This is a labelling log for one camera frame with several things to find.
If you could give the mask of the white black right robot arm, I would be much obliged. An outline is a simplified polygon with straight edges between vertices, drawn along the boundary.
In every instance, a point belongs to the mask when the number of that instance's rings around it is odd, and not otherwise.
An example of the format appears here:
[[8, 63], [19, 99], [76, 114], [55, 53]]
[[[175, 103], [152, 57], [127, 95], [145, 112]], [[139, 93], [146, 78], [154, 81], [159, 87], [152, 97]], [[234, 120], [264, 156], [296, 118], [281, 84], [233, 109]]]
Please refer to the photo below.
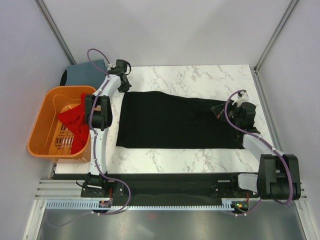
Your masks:
[[298, 158], [274, 149], [255, 127], [256, 105], [248, 101], [230, 101], [211, 110], [218, 120], [231, 123], [242, 146], [259, 161], [257, 173], [239, 173], [229, 184], [235, 197], [247, 190], [263, 200], [296, 201], [301, 197]]

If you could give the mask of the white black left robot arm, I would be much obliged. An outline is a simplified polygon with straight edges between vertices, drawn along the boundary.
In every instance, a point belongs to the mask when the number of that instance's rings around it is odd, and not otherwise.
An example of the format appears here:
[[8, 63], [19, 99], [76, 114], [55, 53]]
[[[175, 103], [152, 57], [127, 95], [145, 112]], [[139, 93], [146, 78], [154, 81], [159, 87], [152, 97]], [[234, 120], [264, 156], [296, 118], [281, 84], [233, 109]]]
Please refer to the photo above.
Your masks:
[[106, 163], [107, 134], [113, 122], [111, 98], [118, 91], [127, 92], [131, 84], [127, 69], [113, 67], [107, 71], [102, 85], [84, 98], [84, 116], [89, 126], [91, 157], [88, 174], [84, 176], [81, 190], [82, 198], [105, 198], [110, 185], [105, 178], [108, 167]]

